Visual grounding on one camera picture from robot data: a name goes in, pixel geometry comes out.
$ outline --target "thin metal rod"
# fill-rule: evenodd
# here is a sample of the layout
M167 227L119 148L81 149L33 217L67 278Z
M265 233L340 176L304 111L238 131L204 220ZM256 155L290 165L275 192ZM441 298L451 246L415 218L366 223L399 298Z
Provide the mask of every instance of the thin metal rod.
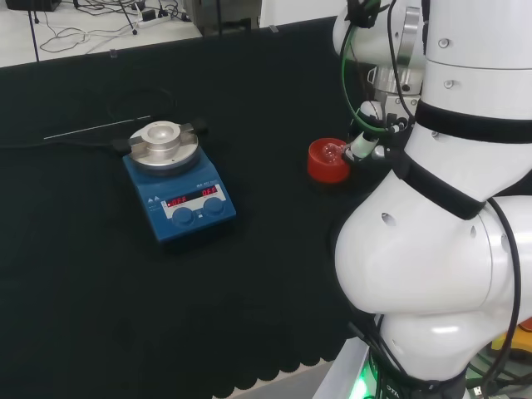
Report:
M144 119L148 119L148 118L151 118L150 115L148 116L142 116L140 118L135 118L135 119L128 119L127 121L120 121L120 122L113 122L113 123L108 123L106 125L99 125L99 126L94 126L94 127L87 127L86 129L80 129L78 131L69 131L68 133L61 133L60 135L50 135L48 137L45 137L43 140L50 140L50 139L55 139L56 137L61 137L62 135L73 135L75 133L81 133L83 131L93 131L95 129L100 129L102 127L108 127L108 126L114 126L114 125L121 125L122 123L129 123L129 122L135 122L135 121L142 121Z
M39 62L39 51L37 50L37 39L35 38L35 31L33 30L33 20L31 10L27 10L27 17L30 18L30 28L32 29L33 48L35 48L35 58Z

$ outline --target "black strap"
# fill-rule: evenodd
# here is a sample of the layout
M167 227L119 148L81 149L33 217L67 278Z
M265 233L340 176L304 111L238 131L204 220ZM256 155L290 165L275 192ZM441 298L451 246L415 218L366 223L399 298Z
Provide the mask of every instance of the black strap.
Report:
M532 143L532 121L487 118L442 110L419 101L416 122L444 135L503 144Z
M452 185L438 179L417 164L406 152L391 151L390 158L393 171L399 179L454 216L463 220L471 220L484 208L485 202L472 199Z

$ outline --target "green cable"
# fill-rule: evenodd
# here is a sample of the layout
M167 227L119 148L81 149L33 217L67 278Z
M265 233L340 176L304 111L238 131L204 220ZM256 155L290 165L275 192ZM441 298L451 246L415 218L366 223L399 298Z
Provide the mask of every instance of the green cable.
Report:
M346 41L346 48L347 48L347 46L351 45L352 38L355 35L355 31L356 30L357 29L355 27L353 27L351 29L351 31L349 32L349 36L348 36L347 41ZM358 125L360 125L360 127L364 128L367 131L373 131L375 133L386 133L387 130L382 128L382 127L374 127L374 126L371 126L371 125L367 124L358 115L358 112L360 111L360 108L357 111L355 111L354 108L352 107L351 102L349 101L349 96L347 95L347 88L346 88L346 81L345 81L346 60L347 60L347 51L344 48L344 50L343 50L343 58L342 58L342 88L343 88L343 92L345 94L345 97L347 99L347 104L349 105L349 110L351 111L353 118L357 121L357 123L358 123Z

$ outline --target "black tablecloth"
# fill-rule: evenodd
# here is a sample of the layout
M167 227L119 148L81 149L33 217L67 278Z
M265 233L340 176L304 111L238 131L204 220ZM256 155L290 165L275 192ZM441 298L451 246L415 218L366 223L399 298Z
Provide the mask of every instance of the black tablecloth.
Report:
M208 121L202 146L238 212L160 247L111 152L0 150L0 397L223 397L336 357L349 311L328 231L382 174L333 192L308 180L308 145L349 125L332 28L0 70L0 145L109 123L110 104L116 119L152 115L164 98L137 89L170 91L172 120Z

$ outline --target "blue knob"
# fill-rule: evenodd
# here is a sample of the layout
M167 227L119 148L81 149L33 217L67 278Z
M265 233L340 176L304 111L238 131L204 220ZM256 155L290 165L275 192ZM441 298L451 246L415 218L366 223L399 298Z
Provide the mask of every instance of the blue knob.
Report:
M187 226L194 220L194 214L189 208L179 208L172 214L172 220L178 226Z
M209 198L203 205L204 212L209 216L216 216L224 211L224 201L220 198Z

